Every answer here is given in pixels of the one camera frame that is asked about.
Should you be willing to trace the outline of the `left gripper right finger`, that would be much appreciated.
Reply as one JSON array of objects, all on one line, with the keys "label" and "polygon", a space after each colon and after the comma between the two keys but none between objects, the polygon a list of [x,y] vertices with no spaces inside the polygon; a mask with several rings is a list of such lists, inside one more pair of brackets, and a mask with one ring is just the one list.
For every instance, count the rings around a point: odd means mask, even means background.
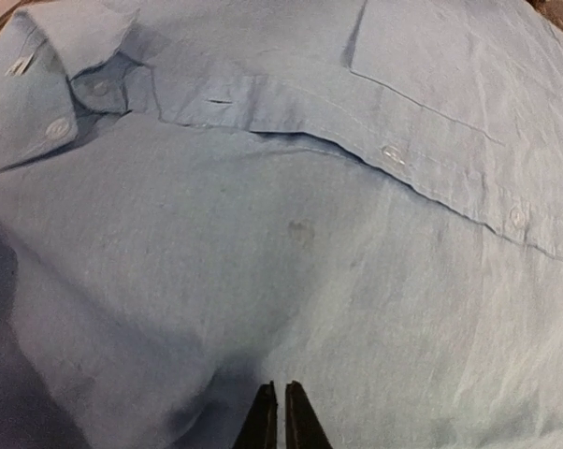
[{"label": "left gripper right finger", "polygon": [[329,439],[301,383],[285,387],[285,442],[288,449],[331,449]]}]

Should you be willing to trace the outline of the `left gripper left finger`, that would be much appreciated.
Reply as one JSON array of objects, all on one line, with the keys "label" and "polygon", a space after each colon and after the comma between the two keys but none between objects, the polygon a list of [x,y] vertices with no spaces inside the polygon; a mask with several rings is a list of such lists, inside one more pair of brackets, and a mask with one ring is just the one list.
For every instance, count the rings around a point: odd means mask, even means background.
[{"label": "left gripper left finger", "polygon": [[259,386],[234,449],[276,449],[278,401],[273,382]]}]

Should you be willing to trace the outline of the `light blue shirt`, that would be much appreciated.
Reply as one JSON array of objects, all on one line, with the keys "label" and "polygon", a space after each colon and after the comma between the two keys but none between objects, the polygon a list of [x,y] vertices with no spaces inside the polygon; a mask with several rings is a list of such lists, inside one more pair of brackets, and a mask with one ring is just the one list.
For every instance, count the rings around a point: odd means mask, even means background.
[{"label": "light blue shirt", "polygon": [[0,448],[563,448],[563,30],[527,1],[0,20]]}]

